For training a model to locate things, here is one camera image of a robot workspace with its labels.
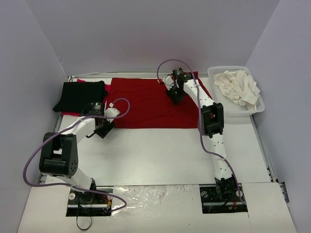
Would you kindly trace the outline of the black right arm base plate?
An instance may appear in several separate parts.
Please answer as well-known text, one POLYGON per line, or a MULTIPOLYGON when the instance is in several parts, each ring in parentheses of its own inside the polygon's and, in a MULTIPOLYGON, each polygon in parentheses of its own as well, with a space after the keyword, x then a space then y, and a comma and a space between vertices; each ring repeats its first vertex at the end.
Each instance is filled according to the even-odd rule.
POLYGON ((247 213, 246 200, 243 195, 242 186, 240 190, 225 194, 220 197, 216 192, 215 184, 199 185, 201 207, 203 214, 233 214, 247 213))

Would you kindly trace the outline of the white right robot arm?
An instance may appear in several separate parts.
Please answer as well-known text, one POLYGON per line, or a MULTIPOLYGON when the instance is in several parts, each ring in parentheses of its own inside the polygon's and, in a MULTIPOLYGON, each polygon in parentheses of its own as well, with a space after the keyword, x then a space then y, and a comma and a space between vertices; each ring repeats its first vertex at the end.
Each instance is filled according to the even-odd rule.
POLYGON ((177 105, 186 95, 196 104, 198 130, 201 145, 208 143, 209 149, 204 151, 211 155, 215 171, 216 196, 221 201, 229 201, 239 190, 236 177, 226 159, 223 140, 224 108, 216 103, 200 85, 192 73, 185 73, 181 68, 161 79, 166 87, 165 93, 177 105))

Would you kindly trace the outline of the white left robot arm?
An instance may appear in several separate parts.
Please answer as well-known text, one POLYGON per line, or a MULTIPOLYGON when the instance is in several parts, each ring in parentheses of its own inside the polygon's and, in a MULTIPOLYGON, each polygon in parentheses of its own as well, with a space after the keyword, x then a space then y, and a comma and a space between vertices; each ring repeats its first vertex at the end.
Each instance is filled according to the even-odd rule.
POLYGON ((88 104, 69 125, 69 130, 59 135, 44 135, 46 145, 41 149, 39 170, 71 187, 76 201, 94 203, 98 197, 96 182, 79 168, 78 143, 95 134, 104 138, 115 126, 113 118, 119 115, 120 111, 112 103, 107 109, 103 103, 88 104))

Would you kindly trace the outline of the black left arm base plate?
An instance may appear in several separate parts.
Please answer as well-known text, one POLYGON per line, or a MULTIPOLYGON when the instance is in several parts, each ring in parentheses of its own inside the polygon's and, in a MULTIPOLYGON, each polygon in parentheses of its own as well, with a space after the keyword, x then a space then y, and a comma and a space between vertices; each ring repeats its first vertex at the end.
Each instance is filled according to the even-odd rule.
POLYGON ((66 217, 111 216, 112 199, 105 194, 83 193, 71 189, 68 196, 66 217))

